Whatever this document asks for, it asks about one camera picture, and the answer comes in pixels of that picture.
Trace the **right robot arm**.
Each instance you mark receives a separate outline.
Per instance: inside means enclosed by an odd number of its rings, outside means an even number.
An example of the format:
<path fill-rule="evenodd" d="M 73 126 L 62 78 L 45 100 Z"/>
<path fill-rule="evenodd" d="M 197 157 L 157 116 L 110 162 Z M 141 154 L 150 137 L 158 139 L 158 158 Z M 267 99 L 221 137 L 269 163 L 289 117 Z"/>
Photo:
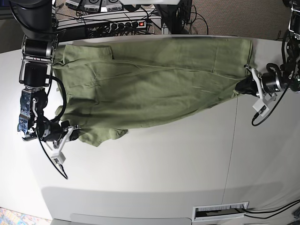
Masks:
<path fill-rule="evenodd" d="M 26 141 L 70 140 L 99 146 L 129 129 L 174 122 L 238 95 L 253 62 L 240 37 L 143 36 L 141 40 L 58 46 L 48 0 L 11 0 L 22 26 L 18 130 Z"/>

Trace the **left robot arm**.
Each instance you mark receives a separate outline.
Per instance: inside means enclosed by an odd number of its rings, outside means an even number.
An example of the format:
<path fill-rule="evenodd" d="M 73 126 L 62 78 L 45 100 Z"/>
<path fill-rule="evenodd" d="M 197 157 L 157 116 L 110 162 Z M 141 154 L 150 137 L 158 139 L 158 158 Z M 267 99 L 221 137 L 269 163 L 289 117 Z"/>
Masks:
<path fill-rule="evenodd" d="M 266 103 L 275 101 L 279 92 L 300 90 L 300 2 L 284 0 L 283 3 L 291 9 L 288 29 L 282 37 L 283 63 L 268 63 L 263 74 L 246 64 L 248 75 L 235 87 L 238 93 L 258 97 Z"/>

